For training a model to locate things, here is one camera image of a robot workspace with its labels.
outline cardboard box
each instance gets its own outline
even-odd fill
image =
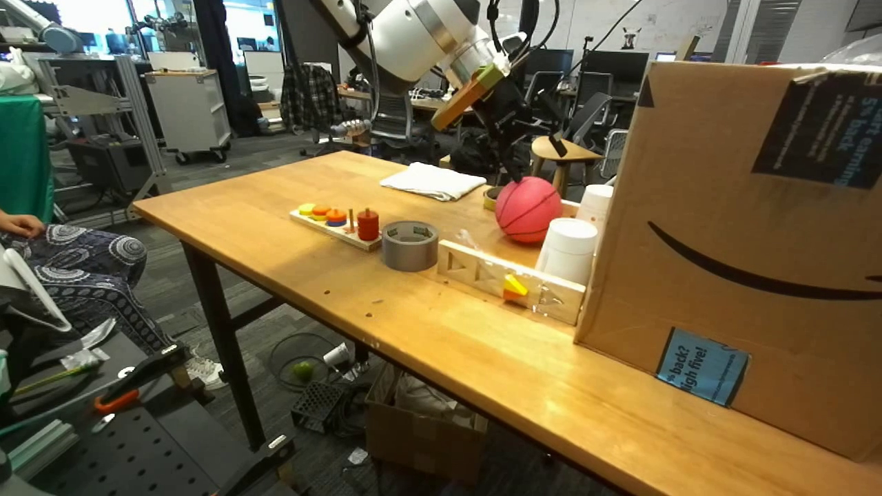
[[[373,460],[419,473],[478,482],[485,460],[489,422],[475,412],[471,427],[431,419],[394,404],[398,368],[383,367],[368,394],[368,452]]]
[[[876,452],[880,86],[654,65],[576,341],[832,452]]]

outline red ball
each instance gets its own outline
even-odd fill
[[[541,177],[507,182],[497,196],[497,223],[513,243],[521,244],[544,243],[550,223],[561,217],[561,211],[564,204],[554,185]]]

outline roll of tape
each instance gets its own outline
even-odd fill
[[[401,221],[383,229],[383,262],[394,270],[428,270],[439,262],[439,234],[419,221]]]

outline amazon logo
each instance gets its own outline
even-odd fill
[[[799,283],[799,281],[780,281],[780,279],[769,279],[762,273],[750,273],[734,263],[726,263],[715,255],[707,255],[694,248],[690,248],[686,243],[682,243],[678,237],[672,237],[670,230],[664,230],[659,223],[649,223],[654,229],[654,234],[672,248],[678,255],[685,255],[686,262],[697,263],[707,273],[715,273],[726,281],[743,283],[743,285],[754,285],[762,292],[779,292],[779,294],[792,294],[792,298],[813,298],[813,299],[882,299],[882,292],[868,292],[868,290],[841,290],[841,285],[813,285],[813,283]]]

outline patterned pants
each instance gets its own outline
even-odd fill
[[[47,225],[38,240],[5,240],[5,244],[27,258],[74,331],[88,331],[117,317],[143,352],[172,345],[132,294],[147,262],[143,244],[136,237],[80,225]]]

